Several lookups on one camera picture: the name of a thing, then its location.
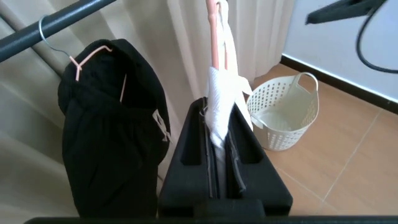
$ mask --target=black garment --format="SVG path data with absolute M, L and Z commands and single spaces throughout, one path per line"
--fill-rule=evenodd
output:
M 81 217 L 154 217 L 157 166 L 169 143 L 152 114 L 158 109 L 167 131 L 169 115 L 156 74 L 126 40 L 98 40 L 66 67 L 58 88 L 65 115 L 62 156 Z M 125 74 L 126 87 L 119 101 Z

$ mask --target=black rod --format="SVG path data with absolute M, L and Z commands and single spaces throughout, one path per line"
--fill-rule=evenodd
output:
M 44 18 L 42 30 L 45 37 L 63 30 L 86 16 L 111 4 L 115 0 L 80 0 Z M 0 62 L 42 41 L 39 22 L 35 22 L 0 40 Z

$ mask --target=white wall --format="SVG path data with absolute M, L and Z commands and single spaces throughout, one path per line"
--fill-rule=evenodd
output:
M 284 55 L 398 102 L 398 74 L 371 70 L 355 52 L 365 17 L 305 25 L 307 14 L 336 0 L 296 0 Z M 375 65 L 398 70 L 398 1 L 386 2 L 364 33 L 362 50 Z

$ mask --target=black cable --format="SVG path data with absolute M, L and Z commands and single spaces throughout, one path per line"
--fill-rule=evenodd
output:
M 368 60 L 366 60 L 363 57 L 362 51 L 361 51 L 361 41 L 362 41 L 362 35 L 366 29 L 366 27 L 368 26 L 370 20 L 373 18 L 373 16 L 376 14 L 377 10 L 379 10 L 381 7 L 377 7 L 375 9 L 371 9 L 369 12 L 369 16 L 365 19 L 365 21 L 363 22 L 359 33 L 356 37 L 356 53 L 359 57 L 359 59 L 361 60 L 362 63 L 364 63 L 367 67 L 379 71 L 379 72 L 386 72 L 386 73 L 393 73 L 393 74 L 398 74 L 398 70 L 393 70 L 393 69 L 389 69 L 389 68 L 382 68 L 379 67 L 377 65 L 372 64 L 371 62 L 369 62 Z

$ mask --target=hanger hook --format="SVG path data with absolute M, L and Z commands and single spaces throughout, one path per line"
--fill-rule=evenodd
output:
M 43 22 L 43 19 L 44 19 L 45 17 L 47 17 L 47 15 L 42 16 L 42 17 L 40 18 L 40 20 L 39 20 L 39 32 L 40 32 L 40 36 L 42 37 L 42 40 L 43 40 L 51 49 L 53 49 L 53 50 L 55 50 L 55 51 L 57 51 L 57 52 L 62 52 L 62 53 L 64 53 L 65 55 L 67 55 L 68 57 L 70 57 L 70 55 L 69 55 L 66 51 L 56 49 L 55 47 L 52 47 L 52 46 L 50 45 L 50 43 L 47 42 L 47 39 L 44 37 L 43 30 L 42 30 L 42 22 Z

